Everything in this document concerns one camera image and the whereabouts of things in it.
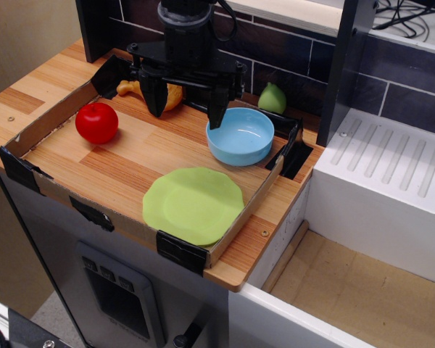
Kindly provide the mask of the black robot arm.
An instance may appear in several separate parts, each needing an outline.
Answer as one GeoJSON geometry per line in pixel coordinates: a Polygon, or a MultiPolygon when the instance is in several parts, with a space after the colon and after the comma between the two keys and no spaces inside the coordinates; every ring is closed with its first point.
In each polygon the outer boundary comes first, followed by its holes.
{"type": "Polygon", "coordinates": [[[148,110],[159,117],[165,111],[168,85],[202,90],[209,94],[207,116],[210,129],[221,126],[229,102],[244,92],[245,64],[221,52],[214,29],[214,1],[161,1],[157,14],[164,25],[162,41],[132,43],[131,76],[140,83],[148,110]]]}

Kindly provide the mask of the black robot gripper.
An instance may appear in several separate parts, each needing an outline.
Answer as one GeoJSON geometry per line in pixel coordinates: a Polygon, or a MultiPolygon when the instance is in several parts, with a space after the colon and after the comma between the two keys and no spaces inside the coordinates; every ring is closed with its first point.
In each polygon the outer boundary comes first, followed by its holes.
{"type": "Polygon", "coordinates": [[[247,66],[216,47],[212,17],[161,17],[161,41],[131,43],[131,75],[140,83],[149,112],[160,117],[167,104],[167,84],[210,94],[210,130],[221,126],[229,100],[244,92],[247,66]]]}

